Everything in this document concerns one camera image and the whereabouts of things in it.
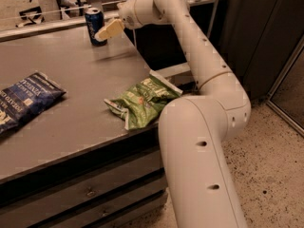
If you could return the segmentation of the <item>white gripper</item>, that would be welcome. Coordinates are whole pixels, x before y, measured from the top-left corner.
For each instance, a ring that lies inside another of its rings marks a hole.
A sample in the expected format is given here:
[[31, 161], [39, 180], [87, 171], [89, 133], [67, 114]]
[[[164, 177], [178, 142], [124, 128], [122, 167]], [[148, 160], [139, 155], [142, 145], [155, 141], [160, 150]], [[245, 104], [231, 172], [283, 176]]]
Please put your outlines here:
[[118, 13], [121, 19], [111, 19], [104, 27], [100, 28], [95, 39], [99, 42], [112, 38], [128, 29], [138, 29], [140, 22], [135, 12], [136, 0], [127, 0], [117, 4]]

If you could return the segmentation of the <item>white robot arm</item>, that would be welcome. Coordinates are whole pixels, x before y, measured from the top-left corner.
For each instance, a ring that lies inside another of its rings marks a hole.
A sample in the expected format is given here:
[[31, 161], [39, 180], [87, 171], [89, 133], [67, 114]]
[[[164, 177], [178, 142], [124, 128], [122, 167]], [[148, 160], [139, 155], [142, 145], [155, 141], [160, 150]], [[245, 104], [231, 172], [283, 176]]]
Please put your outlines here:
[[250, 118], [238, 78], [189, 12], [187, 0], [126, 0], [104, 40], [148, 24], [173, 27], [199, 90], [169, 103], [159, 118], [159, 142], [178, 228], [248, 228], [221, 144]]

